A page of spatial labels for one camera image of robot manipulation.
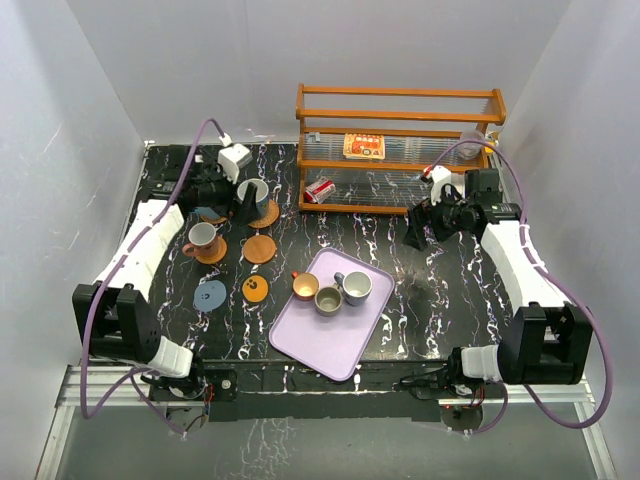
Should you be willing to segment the grey mug front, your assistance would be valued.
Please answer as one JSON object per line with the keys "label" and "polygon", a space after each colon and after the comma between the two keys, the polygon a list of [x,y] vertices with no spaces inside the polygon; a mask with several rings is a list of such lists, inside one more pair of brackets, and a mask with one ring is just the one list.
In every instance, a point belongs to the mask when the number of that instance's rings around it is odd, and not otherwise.
{"label": "grey mug front", "polygon": [[261,219],[266,214],[269,204],[269,186],[264,180],[260,178],[251,178],[248,180],[254,180],[258,184],[257,205],[259,207],[259,219]]}

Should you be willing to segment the grey mug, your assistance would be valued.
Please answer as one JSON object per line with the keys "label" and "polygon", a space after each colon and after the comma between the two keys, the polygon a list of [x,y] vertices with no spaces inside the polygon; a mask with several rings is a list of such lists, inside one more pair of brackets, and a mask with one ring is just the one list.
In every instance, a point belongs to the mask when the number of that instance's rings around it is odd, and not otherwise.
{"label": "grey mug", "polygon": [[269,204],[269,186],[264,180],[260,178],[251,178],[248,180],[254,180],[258,184],[257,205],[259,207],[259,219],[261,219],[266,214]]}
{"label": "grey mug", "polygon": [[372,280],[364,272],[354,271],[348,274],[336,272],[334,281],[342,289],[345,300],[352,306],[361,306],[372,291]]}

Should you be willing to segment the wooden coaster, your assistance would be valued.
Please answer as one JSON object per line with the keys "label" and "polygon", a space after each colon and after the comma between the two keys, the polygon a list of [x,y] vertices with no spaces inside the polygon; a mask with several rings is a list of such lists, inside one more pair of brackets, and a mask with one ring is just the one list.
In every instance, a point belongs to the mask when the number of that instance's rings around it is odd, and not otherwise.
{"label": "wooden coaster", "polygon": [[276,255],[276,252],[276,243],[267,235],[254,235],[243,245],[243,257],[251,264],[265,264]]}
{"label": "wooden coaster", "polygon": [[223,237],[217,236],[209,245],[202,247],[195,258],[203,263],[212,265],[220,262],[227,253],[227,243]]}

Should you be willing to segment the large blue mug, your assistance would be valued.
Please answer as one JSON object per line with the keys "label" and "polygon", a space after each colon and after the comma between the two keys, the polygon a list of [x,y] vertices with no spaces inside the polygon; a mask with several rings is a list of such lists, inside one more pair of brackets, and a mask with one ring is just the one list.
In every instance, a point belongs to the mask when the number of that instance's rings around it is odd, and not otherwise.
{"label": "large blue mug", "polygon": [[218,213],[216,213],[210,207],[197,207],[197,208],[194,209],[194,212],[199,216],[205,215],[205,216],[213,217],[213,218],[216,218],[216,217],[220,216]]}

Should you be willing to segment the pink mug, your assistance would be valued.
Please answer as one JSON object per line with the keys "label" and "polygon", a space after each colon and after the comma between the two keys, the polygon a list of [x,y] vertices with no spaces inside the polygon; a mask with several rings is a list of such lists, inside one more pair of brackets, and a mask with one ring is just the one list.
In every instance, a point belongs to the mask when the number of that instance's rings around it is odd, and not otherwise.
{"label": "pink mug", "polygon": [[217,237],[216,227],[207,222],[195,224],[188,232],[188,243],[182,247],[182,252],[189,257],[195,257],[202,247],[209,245]]}

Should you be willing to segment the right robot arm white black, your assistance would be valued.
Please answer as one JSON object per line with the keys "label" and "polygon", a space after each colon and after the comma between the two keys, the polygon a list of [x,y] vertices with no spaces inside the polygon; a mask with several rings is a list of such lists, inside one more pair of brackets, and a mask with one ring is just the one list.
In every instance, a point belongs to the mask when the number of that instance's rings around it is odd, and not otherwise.
{"label": "right robot arm white black", "polygon": [[428,167],[429,195],[409,208],[404,244],[418,250],[427,236],[443,242],[469,232],[493,261],[514,318],[500,342],[459,347],[447,360],[447,388],[466,397],[482,381],[512,385],[572,385],[582,377],[593,329],[586,315],[540,273],[528,243],[522,209],[503,199],[494,169],[457,175]]}

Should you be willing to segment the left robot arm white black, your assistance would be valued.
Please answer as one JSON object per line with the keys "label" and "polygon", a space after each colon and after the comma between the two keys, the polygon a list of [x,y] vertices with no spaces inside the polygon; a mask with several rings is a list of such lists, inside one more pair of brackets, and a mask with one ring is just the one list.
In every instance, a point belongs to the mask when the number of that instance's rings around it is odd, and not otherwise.
{"label": "left robot arm white black", "polygon": [[172,378],[172,387],[186,399],[204,392],[207,376],[194,366],[192,350],[162,334],[149,304],[151,283],[191,213],[208,208],[219,217],[252,219],[257,214],[255,196],[238,196],[240,173],[251,160],[247,147],[226,143],[213,161],[198,162],[195,156],[196,150],[189,149],[177,180],[139,203],[108,266],[72,294],[84,362],[111,359]]}

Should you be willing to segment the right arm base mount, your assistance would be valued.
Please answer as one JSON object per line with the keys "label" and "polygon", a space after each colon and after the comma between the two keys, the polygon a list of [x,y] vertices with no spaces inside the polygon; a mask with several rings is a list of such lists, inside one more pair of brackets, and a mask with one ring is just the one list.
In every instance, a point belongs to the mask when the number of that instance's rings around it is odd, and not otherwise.
{"label": "right arm base mount", "polygon": [[[496,416],[486,423],[483,404],[490,387],[500,391],[502,403]],[[465,440],[496,427],[504,417],[509,401],[508,390],[503,383],[466,377],[462,373],[461,363],[455,360],[448,360],[438,368],[405,375],[393,384],[392,390],[407,392],[420,401],[439,402],[444,397],[460,400],[458,404],[439,405],[444,426],[433,427],[433,430],[447,435],[460,435]]]}

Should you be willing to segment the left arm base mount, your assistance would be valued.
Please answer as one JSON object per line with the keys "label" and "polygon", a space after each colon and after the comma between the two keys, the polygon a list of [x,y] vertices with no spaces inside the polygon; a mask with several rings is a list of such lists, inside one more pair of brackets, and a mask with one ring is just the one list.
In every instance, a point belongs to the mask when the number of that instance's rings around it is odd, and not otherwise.
{"label": "left arm base mount", "polygon": [[189,373],[184,378],[170,378],[156,372],[142,373],[141,381],[149,386],[151,401],[186,401],[202,404],[201,412],[187,424],[177,426],[182,439],[194,428],[209,421],[215,401],[229,402],[237,396],[237,375],[233,369],[207,366],[195,355]]}

